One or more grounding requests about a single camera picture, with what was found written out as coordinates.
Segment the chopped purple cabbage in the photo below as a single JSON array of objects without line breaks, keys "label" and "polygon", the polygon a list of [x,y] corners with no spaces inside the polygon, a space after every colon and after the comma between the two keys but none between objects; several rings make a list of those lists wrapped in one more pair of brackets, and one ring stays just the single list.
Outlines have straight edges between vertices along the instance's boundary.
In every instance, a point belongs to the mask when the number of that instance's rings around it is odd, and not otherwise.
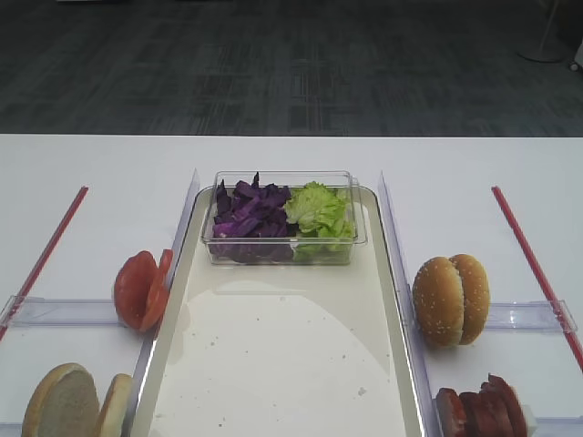
[{"label": "chopped purple cabbage", "polygon": [[[215,198],[215,239],[280,239],[290,237],[296,231],[295,226],[287,223],[283,209],[291,198],[286,186],[268,184],[262,187],[260,176],[255,175],[250,184],[238,181],[231,194],[223,183],[219,184]],[[239,263],[284,262],[293,257],[291,246],[285,244],[212,244],[210,252]]]}]

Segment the red right rail strip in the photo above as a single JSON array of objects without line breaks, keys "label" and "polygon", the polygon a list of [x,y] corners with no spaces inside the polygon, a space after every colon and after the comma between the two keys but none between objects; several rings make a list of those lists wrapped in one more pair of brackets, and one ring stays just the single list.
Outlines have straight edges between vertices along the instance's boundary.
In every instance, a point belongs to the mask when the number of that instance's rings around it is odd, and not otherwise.
[{"label": "red right rail strip", "polygon": [[556,293],[553,291],[547,276],[545,275],[544,271],[542,270],[541,265],[539,264],[537,257],[532,250],[523,230],[521,229],[516,216],[514,215],[512,209],[510,208],[509,203],[506,200],[501,188],[499,186],[491,187],[491,191],[496,199],[498,206],[500,207],[502,213],[506,218],[506,222],[508,223],[509,227],[512,229],[517,242],[520,248],[523,251],[523,254],[527,260],[529,267],[531,268],[539,287],[541,288],[545,298],[549,302],[559,325],[563,331],[564,337],[568,343],[573,356],[578,363],[580,369],[582,369],[582,345],[578,340],[578,336],[576,334],[574,323],[570,321],[567,314],[567,308],[565,305],[562,305],[557,298]]}]

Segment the stack of meat slices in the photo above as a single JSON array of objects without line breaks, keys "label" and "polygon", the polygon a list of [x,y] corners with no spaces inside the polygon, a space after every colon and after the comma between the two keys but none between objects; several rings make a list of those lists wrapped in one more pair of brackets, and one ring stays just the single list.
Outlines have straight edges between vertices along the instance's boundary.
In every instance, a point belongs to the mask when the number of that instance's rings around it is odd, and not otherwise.
[{"label": "stack of meat slices", "polygon": [[492,373],[479,391],[441,388],[435,405],[444,436],[527,437],[533,433],[515,389]]}]

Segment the round floor stand base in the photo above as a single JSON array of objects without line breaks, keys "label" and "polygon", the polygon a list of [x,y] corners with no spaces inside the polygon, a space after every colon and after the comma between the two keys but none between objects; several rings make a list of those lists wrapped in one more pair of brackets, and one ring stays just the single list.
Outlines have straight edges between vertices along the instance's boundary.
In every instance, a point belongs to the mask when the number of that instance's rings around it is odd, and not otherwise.
[{"label": "round floor stand base", "polygon": [[559,0],[551,1],[551,7],[548,11],[547,21],[543,35],[538,43],[534,46],[521,46],[516,50],[516,54],[526,61],[539,64],[556,64],[564,59],[562,49],[551,35],[555,16],[560,5]]}]

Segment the clear bun top pusher track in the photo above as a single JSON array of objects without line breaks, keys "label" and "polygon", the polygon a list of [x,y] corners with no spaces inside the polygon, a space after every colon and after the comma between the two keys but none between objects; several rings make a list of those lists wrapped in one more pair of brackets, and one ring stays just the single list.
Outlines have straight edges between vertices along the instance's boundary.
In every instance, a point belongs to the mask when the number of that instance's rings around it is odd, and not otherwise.
[{"label": "clear bun top pusher track", "polygon": [[563,300],[493,302],[485,330],[575,333],[578,325]]}]

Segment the red rail strip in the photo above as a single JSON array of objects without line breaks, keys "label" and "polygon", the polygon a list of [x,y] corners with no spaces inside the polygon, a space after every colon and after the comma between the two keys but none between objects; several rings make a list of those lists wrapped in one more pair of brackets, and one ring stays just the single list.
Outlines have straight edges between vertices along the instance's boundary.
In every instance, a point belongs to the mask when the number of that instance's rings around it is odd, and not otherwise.
[{"label": "red rail strip", "polygon": [[509,227],[512,229],[517,242],[520,248],[523,251],[523,254],[527,260],[529,267],[531,268],[539,287],[541,288],[545,298],[549,302],[559,325],[563,331],[564,337],[568,343],[573,356],[578,363],[580,369],[582,369],[582,345],[578,340],[578,336],[576,334],[574,323],[570,321],[567,314],[567,308],[565,305],[562,305],[557,298],[556,293],[553,291],[547,276],[545,275],[544,271],[542,270],[541,265],[539,264],[537,257],[532,250],[523,230],[521,229],[516,216],[514,215],[512,209],[510,208],[509,203],[506,200],[501,188],[499,186],[491,187],[491,191],[496,199],[498,206],[500,207],[502,213],[506,218],[506,222],[508,223]]},{"label": "red rail strip", "polygon": [[12,296],[5,305],[5,309],[3,315],[1,316],[1,338],[5,336],[5,333],[8,330],[8,323],[11,319],[16,315],[17,311],[19,310],[20,305],[25,301],[26,297],[28,296],[30,290],[35,285],[35,282],[40,275],[43,267],[46,265],[49,257],[51,256],[52,252],[54,251],[57,243],[61,239],[62,235],[64,234],[67,226],[69,225],[72,218],[77,213],[77,210],[81,203],[83,202],[86,194],[88,192],[87,186],[82,186],[79,191],[77,192],[76,196],[74,197],[73,201],[69,205],[68,209],[66,210],[65,215],[61,218],[58,226],[56,227],[55,231],[53,232],[51,238],[45,245],[43,251],[41,252],[40,256],[38,257],[36,263],[34,264],[31,271],[28,273],[26,280],[20,290],[16,293],[15,296]]}]

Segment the bun half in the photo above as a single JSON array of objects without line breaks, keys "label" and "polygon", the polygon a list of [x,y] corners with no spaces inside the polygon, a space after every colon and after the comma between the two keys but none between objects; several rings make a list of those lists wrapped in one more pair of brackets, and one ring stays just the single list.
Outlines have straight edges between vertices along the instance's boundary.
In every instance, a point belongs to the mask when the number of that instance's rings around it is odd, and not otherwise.
[{"label": "bun half", "polygon": [[30,398],[22,436],[91,436],[97,422],[99,401],[92,375],[82,365],[56,366]]},{"label": "bun half", "polygon": [[132,377],[125,373],[119,373],[112,379],[97,418],[95,436],[121,436],[132,385]]}]

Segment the clear plastic salad container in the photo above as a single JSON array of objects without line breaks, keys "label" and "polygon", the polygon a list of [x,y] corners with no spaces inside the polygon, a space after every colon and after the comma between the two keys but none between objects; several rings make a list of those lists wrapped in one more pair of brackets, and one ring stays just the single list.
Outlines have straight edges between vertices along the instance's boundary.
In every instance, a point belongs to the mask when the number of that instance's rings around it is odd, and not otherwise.
[{"label": "clear plastic salad container", "polygon": [[221,171],[200,232],[223,265],[347,265],[367,240],[355,177],[337,171]]}]

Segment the front tomato slice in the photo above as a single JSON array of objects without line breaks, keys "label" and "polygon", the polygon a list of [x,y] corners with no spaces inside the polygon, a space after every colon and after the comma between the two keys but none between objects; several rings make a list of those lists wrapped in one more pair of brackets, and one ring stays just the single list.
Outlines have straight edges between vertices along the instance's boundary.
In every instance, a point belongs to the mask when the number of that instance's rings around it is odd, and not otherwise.
[{"label": "front tomato slice", "polygon": [[120,319],[134,330],[140,328],[144,319],[149,288],[157,269],[153,255],[142,250],[127,259],[116,276],[115,309]]}]

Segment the front sesame bun top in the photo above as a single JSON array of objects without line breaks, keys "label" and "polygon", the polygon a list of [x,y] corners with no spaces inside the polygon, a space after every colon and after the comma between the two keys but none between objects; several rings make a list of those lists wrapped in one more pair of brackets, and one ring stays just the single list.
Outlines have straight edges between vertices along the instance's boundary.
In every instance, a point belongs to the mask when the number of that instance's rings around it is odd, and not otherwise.
[{"label": "front sesame bun top", "polygon": [[417,271],[412,293],[425,342],[434,348],[457,345],[465,310],[462,281],[454,264],[446,257],[429,259]]}]

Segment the green lettuce leaves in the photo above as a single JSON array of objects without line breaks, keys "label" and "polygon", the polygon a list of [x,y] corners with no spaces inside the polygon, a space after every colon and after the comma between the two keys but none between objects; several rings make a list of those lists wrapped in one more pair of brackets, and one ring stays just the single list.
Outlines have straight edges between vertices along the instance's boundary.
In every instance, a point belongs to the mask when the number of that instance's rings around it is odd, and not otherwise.
[{"label": "green lettuce leaves", "polygon": [[295,188],[283,206],[287,222],[297,227],[301,239],[327,239],[325,244],[299,244],[293,260],[297,263],[349,262],[355,237],[348,188],[330,188],[316,181]]}]

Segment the rear sesame bun top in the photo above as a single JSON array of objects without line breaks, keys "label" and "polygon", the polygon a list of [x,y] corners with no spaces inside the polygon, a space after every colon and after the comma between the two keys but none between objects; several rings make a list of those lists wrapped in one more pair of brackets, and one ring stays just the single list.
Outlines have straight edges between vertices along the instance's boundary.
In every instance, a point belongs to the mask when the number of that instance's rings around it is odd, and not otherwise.
[{"label": "rear sesame bun top", "polygon": [[486,325],[490,308],[488,278],[482,263],[471,255],[457,254],[449,260],[459,274],[464,295],[464,325],[459,344],[469,345]]}]

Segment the clear left long divider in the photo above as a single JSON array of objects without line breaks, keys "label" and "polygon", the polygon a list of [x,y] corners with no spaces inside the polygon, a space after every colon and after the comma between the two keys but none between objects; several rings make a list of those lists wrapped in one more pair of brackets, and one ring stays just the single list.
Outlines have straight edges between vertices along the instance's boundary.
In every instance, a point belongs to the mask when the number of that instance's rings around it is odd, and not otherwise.
[{"label": "clear left long divider", "polygon": [[[169,276],[166,279],[165,285],[170,288],[174,280],[176,268],[179,263],[179,257],[182,251],[184,240],[188,231],[188,226],[192,214],[192,209],[195,204],[195,198],[199,192],[199,173],[194,168],[189,188],[184,200],[183,209],[180,215],[179,224],[175,233],[175,237],[171,246],[174,253],[173,260],[170,264]],[[156,346],[159,327],[150,329],[143,340],[138,360],[133,372],[133,386],[132,392],[128,401],[128,409],[123,422],[121,436],[129,437],[133,426],[134,418],[140,398],[142,397],[144,380],[148,372],[148,367],[151,362],[152,351]]]}]

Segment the tomato slice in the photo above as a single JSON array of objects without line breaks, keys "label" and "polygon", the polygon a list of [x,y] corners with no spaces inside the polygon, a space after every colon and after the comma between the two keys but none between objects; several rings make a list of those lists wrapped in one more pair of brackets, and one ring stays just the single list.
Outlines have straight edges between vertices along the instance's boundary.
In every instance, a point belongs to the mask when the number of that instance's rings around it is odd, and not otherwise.
[{"label": "tomato slice", "polygon": [[164,249],[159,260],[158,269],[150,285],[146,300],[146,312],[139,325],[141,332],[146,332],[156,325],[162,317],[169,298],[166,278],[173,260],[173,250]]},{"label": "tomato slice", "polygon": [[142,250],[127,259],[116,276],[115,309],[120,319],[134,330],[140,328],[144,319],[149,288],[157,269],[153,255]]}]

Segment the white meat pusher block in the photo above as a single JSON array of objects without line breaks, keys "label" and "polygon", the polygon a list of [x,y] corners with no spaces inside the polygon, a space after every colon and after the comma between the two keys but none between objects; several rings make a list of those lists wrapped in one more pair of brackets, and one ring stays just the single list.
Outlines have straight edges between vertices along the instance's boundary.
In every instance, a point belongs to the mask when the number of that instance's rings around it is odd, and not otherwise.
[{"label": "white meat pusher block", "polygon": [[537,431],[537,419],[528,405],[522,404],[521,408],[527,426],[527,436],[533,437]]}]

